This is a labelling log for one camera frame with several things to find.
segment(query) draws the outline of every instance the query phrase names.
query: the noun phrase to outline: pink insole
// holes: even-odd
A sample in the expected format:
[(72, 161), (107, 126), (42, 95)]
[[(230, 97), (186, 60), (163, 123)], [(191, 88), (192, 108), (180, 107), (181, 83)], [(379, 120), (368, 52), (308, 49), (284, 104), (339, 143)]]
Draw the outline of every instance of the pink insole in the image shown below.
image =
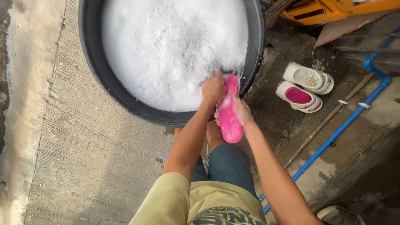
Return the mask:
[(291, 87), (285, 92), (286, 98), (296, 104), (306, 104), (311, 102), (312, 98), (309, 94), (300, 90), (299, 88)]
[(238, 79), (236, 76), (230, 75), (225, 86), (225, 96), (217, 105), (216, 117), (219, 117), (224, 140), (228, 143), (236, 143), (243, 136), (242, 126), (236, 115), (236, 107), (233, 100), (234, 93), (238, 91)]

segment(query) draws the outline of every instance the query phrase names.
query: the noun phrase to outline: yellow machine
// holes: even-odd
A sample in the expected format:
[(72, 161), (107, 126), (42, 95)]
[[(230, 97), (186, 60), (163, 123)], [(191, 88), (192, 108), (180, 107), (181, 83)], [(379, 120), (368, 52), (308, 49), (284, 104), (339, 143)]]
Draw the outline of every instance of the yellow machine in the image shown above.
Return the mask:
[(397, 8), (400, 8), (400, 0), (364, 3), (352, 0), (295, 0), (280, 16), (293, 26), (309, 26)]

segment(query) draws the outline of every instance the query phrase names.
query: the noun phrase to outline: blue pvc pipe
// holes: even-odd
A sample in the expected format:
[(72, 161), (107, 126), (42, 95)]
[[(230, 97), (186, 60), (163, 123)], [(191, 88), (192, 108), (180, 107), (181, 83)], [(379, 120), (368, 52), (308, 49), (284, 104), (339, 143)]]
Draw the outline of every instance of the blue pvc pipe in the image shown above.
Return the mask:
[[(400, 27), (398, 27), (394, 33), (399, 33), (400, 32)], [(385, 40), (385, 42), (383, 43), (383, 45), (381, 46), (381, 48), (387, 48), (389, 46), (389, 44), (396, 39), (395, 36), (391, 36), (389, 38), (387, 38)], [(382, 79), (381, 84), (375, 89), (375, 91), (369, 95), (369, 97), (364, 101), (364, 104), (366, 105), (370, 105), (381, 93), (383, 90), (385, 90), (385, 88), (387, 86), (390, 85), (390, 83), (392, 82), (392, 78), (391, 76), (389, 76), (388, 74), (382, 72), (381, 70), (379, 70), (378, 68), (376, 68), (375, 66), (372, 65), (372, 62), (375, 60), (375, 58), (380, 54), (380, 52), (374, 52), (372, 53), (364, 62), (363, 62), (363, 67), (374, 73), (376, 76), (378, 76), (379, 78)], [(351, 114), (351, 116), (335, 131), (335, 133), (332, 134), (332, 136), (330, 136), (330, 138), (328, 138), (328, 140), (311, 156), (311, 158), (309, 160), (307, 160), (307, 162), (297, 171), (297, 173), (292, 177), (294, 181), (296, 181), (303, 173), (304, 171), (306, 171), (306, 169), (308, 169), (308, 167), (310, 167), (310, 165), (330, 146), (330, 144), (336, 140), (336, 138), (341, 135), (341, 133), (343, 133), (344, 130), (346, 130), (346, 128), (348, 126), (350, 126), (350, 124), (365, 110), (366, 108), (362, 105), (360, 105), (360, 107), (354, 111), (353, 114)], [(267, 213), (268, 210), (270, 210), (270, 205), (267, 205), (263, 212), (264, 214)]]

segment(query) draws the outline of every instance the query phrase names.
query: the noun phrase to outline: grey slipper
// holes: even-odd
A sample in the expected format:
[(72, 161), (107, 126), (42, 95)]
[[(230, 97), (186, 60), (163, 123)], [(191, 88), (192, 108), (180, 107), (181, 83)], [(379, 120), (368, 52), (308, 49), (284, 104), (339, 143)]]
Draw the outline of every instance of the grey slipper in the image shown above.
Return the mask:
[(321, 210), (317, 217), (331, 225), (365, 225), (361, 216), (337, 205)]

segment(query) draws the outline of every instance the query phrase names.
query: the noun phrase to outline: white shoe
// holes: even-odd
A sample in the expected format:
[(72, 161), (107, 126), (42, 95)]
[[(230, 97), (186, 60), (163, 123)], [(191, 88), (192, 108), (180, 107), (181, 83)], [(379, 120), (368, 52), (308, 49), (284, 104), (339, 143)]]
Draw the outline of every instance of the white shoe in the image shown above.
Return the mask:
[(314, 113), (322, 107), (322, 101), (318, 96), (302, 90), (289, 81), (283, 81), (278, 85), (276, 95), (290, 103), (293, 109), (304, 113)]
[(317, 217), (321, 221), (331, 225), (365, 225), (360, 215), (337, 205), (329, 206), (321, 210), (317, 213)]
[(333, 78), (329, 74), (297, 63), (292, 63), (286, 68), (283, 79), (316, 94), (328, 94), (334, 86)]

